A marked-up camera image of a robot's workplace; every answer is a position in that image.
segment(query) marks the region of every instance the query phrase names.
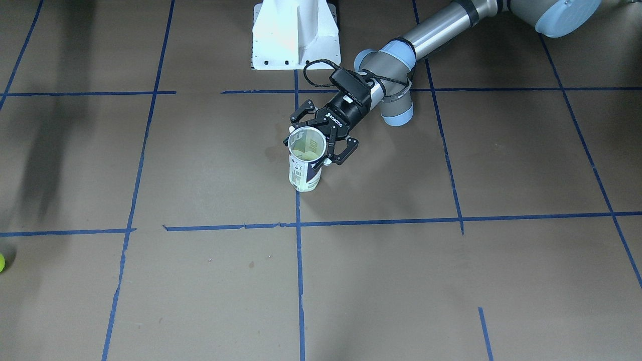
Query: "cup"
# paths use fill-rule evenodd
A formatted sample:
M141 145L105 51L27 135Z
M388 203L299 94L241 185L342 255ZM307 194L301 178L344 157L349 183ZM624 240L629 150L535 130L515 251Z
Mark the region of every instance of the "cup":
M321 167L314 167L323 161L326 148L325 136L317 128L301 127L290 134L290 184L297 191L309 192L317 186Z

